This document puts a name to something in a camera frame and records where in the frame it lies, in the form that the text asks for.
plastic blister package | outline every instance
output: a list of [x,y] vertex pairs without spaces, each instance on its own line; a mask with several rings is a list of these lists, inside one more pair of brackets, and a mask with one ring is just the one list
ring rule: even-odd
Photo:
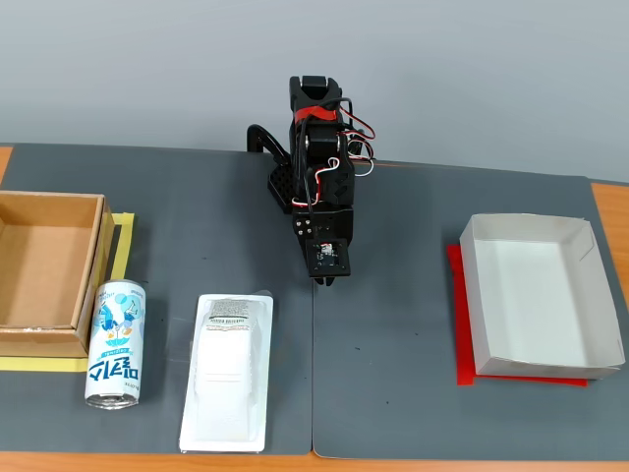
[[270,294],[200,296],[182,452],[264,449],[272,318]]

red paper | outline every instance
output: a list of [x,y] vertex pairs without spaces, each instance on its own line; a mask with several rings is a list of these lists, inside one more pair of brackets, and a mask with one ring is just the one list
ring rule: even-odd
[[459,386],[474,385],[475,378],[501,379],[506,381],[539,382],[543,384],[564,384],[573,386],[588,386],[586,379],[549,379],[546,377],[506,377],[506,376],[477,376],[474,365],[474,347],[472,346],[472,329],[470,328],[470,312],[468,311],[468,296],[465,290],[465,275],[463,274],[463,258],[461,246],[450,245],[447,248],[452,278],[454,280],[454,312],[456,335],[456,383]]

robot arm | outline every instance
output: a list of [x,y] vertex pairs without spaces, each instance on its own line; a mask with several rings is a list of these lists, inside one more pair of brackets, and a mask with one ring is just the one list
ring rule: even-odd
[[[310,277],[330,285],[335,277],[350,274],[348,247],[353,236],[357,177],[354,162],[368,161],[370,170],[361,175],[371,173],[369,141],[375,135],[353,115],[352,101],[342,96],[333,79],[292,77],[289,88],[293,111],[290,153],[259,125],[248,130],[247,150],[267,149],[273,154],[277,167],[268,177],[268,189],[282,210],[293,216],[293,230]],[[356,130],[354,121],[369,132]],[[361,155],[362,148],[367,155]]]

open cardboard box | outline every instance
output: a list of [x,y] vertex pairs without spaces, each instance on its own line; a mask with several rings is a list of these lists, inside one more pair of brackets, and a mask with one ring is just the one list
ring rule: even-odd
[[87,357],[113,228],[102,195],[0,191],[0,356]]
[[476,214],[461,252],[477,374],[601,379],[624,364],[590,222]]

gray table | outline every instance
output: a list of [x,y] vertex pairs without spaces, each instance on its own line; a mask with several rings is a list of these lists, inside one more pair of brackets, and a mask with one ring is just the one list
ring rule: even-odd
[[629,317],[590,182],[517,172],[378,167],[356,195],[352,276],[314,296],[314,450],[396,459],[629,459],[629,370],[588,388],[456,385],[446,245],[470,216],[592,222],[625,348]]
[[325,456],[629,459],[626,370],[587,389],[456,386],[445,246],[473,213],[589,219],[628,339],[587,179],[378,167],[357,184],[353,274],[313,297],[289,221],[265,189],[271,166],[268,156],[238,152],[14,150],[3,188],[102,192],[116,211],[137,214],[128,276],[149,301],[138,407],[84,406],[83,375],[0,373],[0,449],[175,452],[197,297],[267,288],[277,313],[266,453],[308,451],[313,417],[314,448]]
[[198,297],[270,290],[266,454],[312,433],[312,285],[269,155],[133,147],[15,147],[5,190],[103,193],[137,216],[127,277],[146,290],[140,405],[85,405],[85,374],[0,373],[0,449],[178,452]]

